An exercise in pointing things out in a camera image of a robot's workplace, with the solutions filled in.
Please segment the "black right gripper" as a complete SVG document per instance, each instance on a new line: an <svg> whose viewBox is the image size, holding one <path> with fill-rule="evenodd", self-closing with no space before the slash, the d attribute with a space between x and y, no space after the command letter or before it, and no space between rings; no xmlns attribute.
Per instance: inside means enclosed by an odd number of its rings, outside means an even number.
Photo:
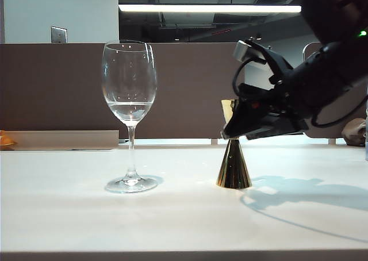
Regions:
<svg viewBox="0 0 368 261"><path fill-rule="evenodd" d="M335 77L332 60L316 53L269 91L241 83L222 138L247 135L253 140L308 130L306 120L316 118L323 107L337 99L339 81Z"/></svg>

